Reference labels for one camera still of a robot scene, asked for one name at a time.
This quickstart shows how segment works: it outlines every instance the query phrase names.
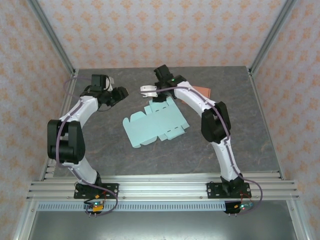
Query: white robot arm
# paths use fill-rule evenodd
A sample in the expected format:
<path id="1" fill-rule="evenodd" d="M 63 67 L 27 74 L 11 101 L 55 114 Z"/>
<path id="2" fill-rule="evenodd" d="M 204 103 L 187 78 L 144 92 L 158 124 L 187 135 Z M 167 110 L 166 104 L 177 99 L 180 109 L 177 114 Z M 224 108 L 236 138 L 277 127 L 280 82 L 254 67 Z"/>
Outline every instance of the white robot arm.
<path id="1" fill-rule="evenodd" d="M 171 95 L 174 99 L 183 100 L 201 117 L 201 133 L 213 146 L 221 170 L 222 184 L 218 186 L 219 183 L 216 183 L 214 194 L 217 197 L 226 194 L 231 198 L 245 192 L 249 185 L 244 183 L 232 152 L 229 137 L 231 124 L 226 105 L 203 96 L 184 77 L 174 77 L 166 65 L 158 67 L 154 73 L 158 82 L 142 86 L 140 92 L 143 97 L 153 97 L 154 102 L 163 102 Z"/>
<path id="2" fill-rule="evenodd" d="M 194 89 L 188 81 L 181 81 L 180 83 L 176 84 L 178 88 L 173 89 L 174 96 L 177 99 L 181 99 L 184 101 L 186 104 L 188 104 L 195 112 L 202 117 L 203 113 L 206 112 L 207 110 L 211 109 L 211 104 L 212 106 L 215 106 L 217 103 L 205 96 L 203 96 L 201 93 L 199 93 L 196 89 Z M 141 93 L 145 98 L 147 97 L 153 97 L 153 98 L 160 98 L 158 93 L 156 92 L 155 86 L 148 85 L 148 86 L 142 86 L 140 88 Z M 230 155 L 232 156 L 232 162 L 230 160 L 227 147 L 225 142 L 227 142 L 227 145 L 230 149 Z M 231 144 L 230 144 L 230 138 L 227 139 L 227 137 L 224 137 L 221 140 L 217 141 L 212 141 L 211 145 L 214 148 L 214 151 L 216 153 L 216 156 L 218 158 L 218 162 L 220 165 L 221 169 L 221 177 L 228 182 L 231 180 L 234 180 L 238 177 L 237 173 L 235 170 L 240 173 L 240 170 L 237 167 L 237 164 L 235 162 L 235 157 L 231 149 Z"/>
<path id="3" fill-rule="evenodd" d="M 113 79 L 106 75 L 93 74 L 91 85 L 80 95 L 77 104 L 58 120 L 47 125 L 47 154 L 56 159 L 59 167 L 68 168 L 78 179 L 75 186 L 79 198 L 89 198 L 98 189 L 105 188 L 99 173 L 88 163 L 82 127 L 102 104 L 113 107 L 129 94 L 124 87 L 112 88 Z"/>

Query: small orange card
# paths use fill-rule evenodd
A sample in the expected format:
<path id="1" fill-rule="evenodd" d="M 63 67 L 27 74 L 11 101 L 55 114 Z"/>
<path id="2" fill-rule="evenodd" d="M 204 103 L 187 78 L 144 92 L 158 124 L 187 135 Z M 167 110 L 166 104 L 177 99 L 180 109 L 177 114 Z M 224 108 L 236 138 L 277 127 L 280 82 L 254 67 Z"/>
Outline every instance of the small orange card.
<path id="1" fill-rule="evenodd" d="M 192 86 L 195 90 L 197 90 L 199 93 L 201 93 L 203 96 L 205 96 L 206 98 L 210 98 L 210 93 L 211 93 L 211 89 L 210 88 L 206 88 L 206 87 L 201 87 L 201 86 Z"/>

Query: wire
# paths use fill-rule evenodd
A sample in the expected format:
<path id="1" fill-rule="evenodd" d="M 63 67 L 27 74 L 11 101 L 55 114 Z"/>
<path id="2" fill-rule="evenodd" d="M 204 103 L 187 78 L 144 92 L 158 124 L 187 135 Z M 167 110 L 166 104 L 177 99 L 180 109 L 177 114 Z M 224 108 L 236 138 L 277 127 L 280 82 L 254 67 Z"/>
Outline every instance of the wire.
<path id="1" fill-rule="evenodd" d="M 149 91 L 140 91 L 141 93 L 159 93 L 159 92 L 165 92 L 165 91 L 168 91 L 168 90 L 175 90 L 175 89 L 184 89 L 184 90 L 188 90 L 192 93 L 194 93 L 195 95 L 197 95 L 205 104 L 207 104 L 208 106 L 210 106 L 215 114 L 217 115 L 217 117 L 219 118 L 221 124 L 222 124 L 222 127 L 224 129 L 224 132 L 226 134 L 226 139 L 224 140 L 224 145 L 226 147 L 226 150 L 228 152 L 228 155 L 229 155 L 229 159 L 230 159 L 230 163 L 231 163 L 231 166 L 233 168 L 233 171 L 238 175 L 239 178 L 241 178 L 243 181 L 247 181 L 247 182 L 250 182 L 250 183 L 253 183 L 255 185 L 257 185 L 257 187 L 259 188 L 260 190 L 260 199 L 258 201 L 258 203 L 255 205 L 255 207 L 249 209 L 248 211 L 245 211 L 245 212 L 240 212 L 238 213 L 237 215 L 244 215 L 244 214 L 248 214 L 250 212 L 252 212 L 253 210 L 257 209 L 261 202 L 262 202 L 262 199 L 263 199 L 263 191 L 262 191 L 262 188 L 260 186 L 259 183 L 257 183 L 256 181 L 254 180 L 250 180 L 250 179 L 247 179 L 245 177 L 243 177 L 238 171 L 237 169 L 235 168 L 235 163 L 232 159 L 232 155 L 231 155 L 231 152 L 230 152 L 230 149 L 229 149 L 229 146 L 228 146 L 228 140 L 230 139 L 230 134 L 228 132 L 228 129 L 227 129 L 227 126 L 226 126 L 226 123 L 224 121 L 224 119 L 222 118 L 222 116 L 220 115 L 219 111 L 215 108 L 214 105 L 212 105 L 210 102 L 208 102 L 206 100 L 206 98 L 204 96 L 202 96 L 199 92 L 197 92 L 196 90 L 190 88 L 190 87 L 186 87 L 186 86 L 173 86 L 173 87 L 168 87 L 168 88 L 164 88 L 164 89 L 157 89 L 157 90 L 149 90 Z"/>
<path id="2" fill-rule="evenodd" d="M 91 204 L 88 204 L 86 207 L 85 207 L 85 213 L 87 215 L 89 215 L 89 217 L 91 216 L 91 213 L 88 211 L 89 208 L 93 207 L 94 206 L 94 203 L 91 203 Z"/>
<path id="3" fill-rule="evenodd" d="M 112 109 L 112 106 L 111 107 L 109 107 L 108 109 L 106 109 L 106 110 L 97 110 L 97 112 L 107 112 L 107 111 L 109 111 L 110 109 Z"/>
<path id="4" fill-rule="evenodd" d="M 86 86 L 83 91 L 84 91 L 84 92 L 88 91 L 90 87 L 91 87 L 91 85 Z"/>
<path id="5" fill-rule="evenodd" d="M 250 200 L 250 202 L 252 202 L 251 197 L 250 197 L 248 194 L 243 193 L 242 191 L 240 191 L 240 195 L 241 195 L 241 203 L 242 203 L 243 200 L 244 200 L 244 196 L 246 196 L 246 197 Z"/>
<path id="6" fill-rule="evenodd" d="M 92 201 L 92 200 L 96 200 L 96 198 L 93 197 L 93 198 L 91 198 L 91 199 L 85 200 L 83 203 L 84 203 L 84 204 L 91 204 L 90 201 Z"/>
<path id="7" fill-rule="evenodd" d="M 118 206 L 118 196 L 117 196 L 113 191 L 110 191 L 109 189 L 106 189 L 106 188 L 101 187 L 101 186 L 96 186 L 96 185 L 94 185 L 94 184 L 92 184 L 92 183 L 90 183 L 90 182 L 85 181 L 84 179 L 82 179 L 82 178 L 78 175 L 78 173 L 77 173 L 76 171 L 74 171 L 74 169 L 73 169 L 71 166 L 64 166 L 64 165 L 62 165 L 62 164 L 60 163 L 59 147 L 60 147 L 60 137 L 61 137 L 61 135 L 62 135 L 62 130 L 63 130 L 66 122 L 68 121 L 68 119 L 70 119 L 70 118 L 82 107 L 82 105 L 84 104 L 84 101 L 83 101 L 80 97 L 78 97 L 78 96 L 76 96 L 76 95 L 74 95 L 74 94 L 71 94 L 71 93 L 69 93 L 69 92 L 66 90 L 66 84 L 69 83 L 69 82 L 72 81 L 72 80 L 75 80 L 75 79 L 82 79 L 82 80 L 89 80 L 89 81 L 91 81 L 90 78 L 76 76 L 76 77 L 72 77 L 72 78 L 68 79 L 67 81 L 65 81 L 65 82 L 63 83 L 63 89 L 64 89 L 64 91 L 66 92 L 66 94 L 69 95 L 69 96 L 71 96 L 71 97 L 73 97 L 73 98 L 75 98 L 75 99 L 77 99 L 77 100 L 79 101 L 79 105 L 74 109 L 74 111 L 72 111 L 72 112 L 70 113 L 70 115 L 66 116 L 66 118 L 65 118 L 65 119 L 62 121 L 62 123 L 61 123 L 61 126 L 60 126 L 60 128 L 59 128 L 59 130 L 58 130 L 58 134 L 57 134 L 57 137 L 56 137 L 55 160 L 56 160 L 56 164 L 57 164 L 58 167 L 60 167 L 60 168 L 68 168 L 68 169 L 75 175 L 75 177 L 76 177 L 80 182 L 82 182 L 82 183 L 84 183 L 84 184 L 86 184 L 86 185 L 88 185 L 88 186 L 90 186 L 90 187 L 93 187 L 93 188 L 96 188 L 96 189 L 100 189 L 100 190 L 106 191 L 107 193 L 109 193 L 109 194 L 111 194 L 111 195 L 114 196 L 114 198 L 115 198 L 115 205 L 113 206 L 113 208 L 111 208 L 111 209 L 108 210 L 108 211 L 104 211 L 104 212 L 96 215 L 96 216 L 103 216 L 103 215 L 106 215 L 106 214 L 111 213 L 114 209 L 116 209 L 116 207 Z M 85 212 L 87 213 L 87 215 L 89 215 L 89 216 L 91 215 L 91 214 L 88 212 L 88 209 L 86 209 Z"/>
<path id="8" fill-rule="evenodd" d="M 109 90 L 109 88 L 110 88 L 110 86 L 111 86 L 111 81 L 110 81 L 110 78 L 109 78 L 109 77 L 108 77 L 108 81 L 109 81 L 109 85 L 108 85 L 108 87 L 106 88 L 107 91 Z"/>

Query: gray tabletop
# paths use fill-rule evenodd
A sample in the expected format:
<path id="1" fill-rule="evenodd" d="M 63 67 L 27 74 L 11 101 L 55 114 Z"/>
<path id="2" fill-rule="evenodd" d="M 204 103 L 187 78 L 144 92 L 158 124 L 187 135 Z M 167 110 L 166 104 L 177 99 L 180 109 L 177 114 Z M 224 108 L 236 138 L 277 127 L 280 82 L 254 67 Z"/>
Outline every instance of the gray tabletop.
<path id="1" fill-rule="evenodd" d="M 116 68 L 80 70 L 79 76 L 106 74 L 114 78 L 114 87 L 123 86 L 129 96 L 106 112 L 95 112 L 83 127 L 86 158 L 101 175 L 185 174 L 220 172 L 212 146 L 201 134 L 201 119 L 181 100 L 175 101 L 190 127 L 172 140 L 157 141 L 133 148 L 123 127 L 123 119 L 143 111 L 148 99 L 140 86 L 153 85 L 154 68 Z M 231 145 L 242 172 L 279 169 L 268 138 L 259 106 L 244 66 L 171 67 L 173 75 L 182 75 L 191 85 L 211 89 L 210 98 L 223 101 L 231 121 Z M 74 93 L 89 85 L 77 80 Z M 56 168 L 55 177 L 71 176 Z"/>

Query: enclosure wall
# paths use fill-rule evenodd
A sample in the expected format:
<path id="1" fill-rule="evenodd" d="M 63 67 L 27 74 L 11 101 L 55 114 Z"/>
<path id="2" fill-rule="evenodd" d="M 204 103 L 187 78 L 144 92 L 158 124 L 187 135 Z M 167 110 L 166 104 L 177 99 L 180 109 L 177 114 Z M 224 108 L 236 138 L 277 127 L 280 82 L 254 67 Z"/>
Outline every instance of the enclosure wall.
<path id="1" fill-rule="evenodd" d="M 12 239 L 68 78 L 26 0 L 0 2 L 0 239 Z"/>
<path id="2" fill-rule="evenodd" d="M 320 5 L 300 0 L 254 77 L 287 179 L 320 236 Z"/>
<path id="3" fill-rule="evenodd" d="M 41 0 L 75 68 L 247 66 L 285 0 Z"/>

